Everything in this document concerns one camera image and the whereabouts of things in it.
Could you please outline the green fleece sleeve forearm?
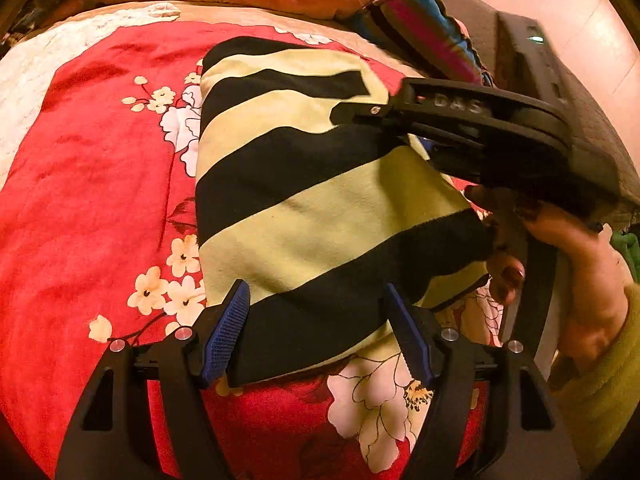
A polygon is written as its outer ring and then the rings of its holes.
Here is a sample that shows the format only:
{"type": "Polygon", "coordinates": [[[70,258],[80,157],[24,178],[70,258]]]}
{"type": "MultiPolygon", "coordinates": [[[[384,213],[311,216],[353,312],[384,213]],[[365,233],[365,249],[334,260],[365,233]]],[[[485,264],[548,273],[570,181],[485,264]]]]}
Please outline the green fleece sleeve forearm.
{"type": "Polygon", "coordinates": [[[605,234],[569,235],[573,300],[550,382],[586,476],[603,464],[639,403],[639,285],[605,234]]]}

